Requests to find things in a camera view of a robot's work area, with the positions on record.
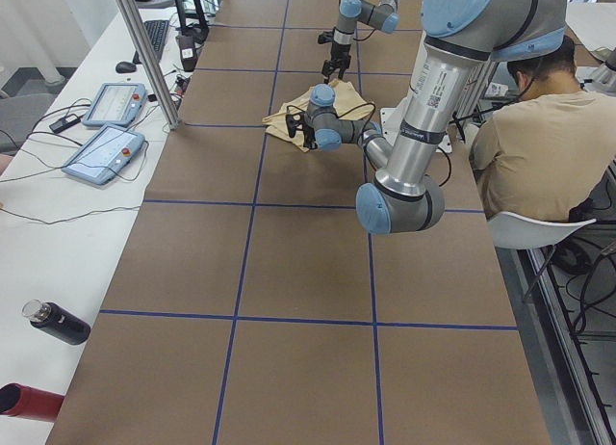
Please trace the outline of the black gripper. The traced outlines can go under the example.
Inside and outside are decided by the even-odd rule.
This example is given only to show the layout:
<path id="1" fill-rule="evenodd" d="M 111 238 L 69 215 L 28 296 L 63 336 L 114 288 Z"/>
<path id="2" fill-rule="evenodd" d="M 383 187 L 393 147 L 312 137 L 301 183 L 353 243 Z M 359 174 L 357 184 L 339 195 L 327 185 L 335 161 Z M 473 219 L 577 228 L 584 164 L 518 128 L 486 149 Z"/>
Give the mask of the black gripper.
<path id="1" fill-rule="evenodd" d="M 328 84 L 332 75 L 338 72 L 338 79 L 344 77 L 350 66 L 350 47 L 353 41 L 354 29 L 340 31 L 334 28 L 331 31 L 323 31 L 318 36 L 318 44 L 330 43 L 330 59 L 323 62 L 321 75 L 323 82 Z"/>
<path id="2" fill-rule="evenodd" d="M 291 140 L 299 133 L 302 134 L 300 148 L 305 150 L 316 150 L 318 148 L 315 129 L 309 122 L 306 112 L 287 113 L 285 115 L 285 123 Z"/>

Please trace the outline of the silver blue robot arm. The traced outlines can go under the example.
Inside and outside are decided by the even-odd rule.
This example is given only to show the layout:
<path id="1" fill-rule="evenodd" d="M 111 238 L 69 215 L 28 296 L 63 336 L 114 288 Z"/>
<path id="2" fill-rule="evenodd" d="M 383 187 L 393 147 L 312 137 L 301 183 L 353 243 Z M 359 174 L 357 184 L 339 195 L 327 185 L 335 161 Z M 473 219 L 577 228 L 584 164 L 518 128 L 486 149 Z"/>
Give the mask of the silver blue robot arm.
<path id="1" fill-rule="evenodd" d="M 375 167 L 356 195 L 356 213 L 371 234 L 428 229 L 445 210 L 439 185 L 426 171 L 472 70 L 488 61 L 524 60 L 553 52 L 565 31 L 567 0 L 423 0 L 427 58 L 407 95 L 394 142 L 368 120 L 340 118 L 335 92 L 311 91 L 304 112 L 287 112 L 288 131 L 309 149 L 360 146 Z"/>
<path id="2" fill-rule="evenodd" d="M 367 0 L 340 0 L 337 23 L 330 31 L 323 31 L 318 36 L 318 44 L 329 43 L 330 57 L 323 62 L 321 75 L 328 84 L 337 72 L 343 79 L 350 67 L 350 48 L 354 41 L 359 23 L 386 34 L 393 33 L 399 23 L 398 5 L 400 0 L 380 0 L 376 5 Z"/>

